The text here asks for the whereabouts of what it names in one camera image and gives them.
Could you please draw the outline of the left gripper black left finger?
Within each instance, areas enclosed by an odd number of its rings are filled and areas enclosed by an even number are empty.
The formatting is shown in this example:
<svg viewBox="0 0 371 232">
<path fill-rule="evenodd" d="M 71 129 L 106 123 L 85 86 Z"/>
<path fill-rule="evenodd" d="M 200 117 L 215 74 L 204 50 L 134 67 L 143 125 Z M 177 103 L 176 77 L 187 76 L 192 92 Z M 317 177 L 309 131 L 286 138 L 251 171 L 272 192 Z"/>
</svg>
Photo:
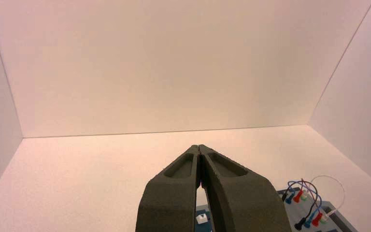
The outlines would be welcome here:
<svg viewBox="0 0 371 232">
<path fill-rule="evenodd" d="M 200 151 L 192 145 L 153 177 L 139 203 L 137 232 L 193 232 Z"/>
</svg>

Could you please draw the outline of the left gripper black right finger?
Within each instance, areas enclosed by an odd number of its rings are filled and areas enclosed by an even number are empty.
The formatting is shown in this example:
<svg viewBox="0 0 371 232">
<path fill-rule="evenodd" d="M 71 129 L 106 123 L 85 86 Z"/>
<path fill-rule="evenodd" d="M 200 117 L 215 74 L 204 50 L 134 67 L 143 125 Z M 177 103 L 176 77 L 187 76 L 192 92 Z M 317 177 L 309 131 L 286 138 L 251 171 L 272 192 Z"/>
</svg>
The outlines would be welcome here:
<svg viewBox="0 0 371 232">
<path fill-rule="evenodd" d="M 285 206 L 267 178 L 205 145 L 199 151 L 213 231 L 291 231 Z"/>
</svg>

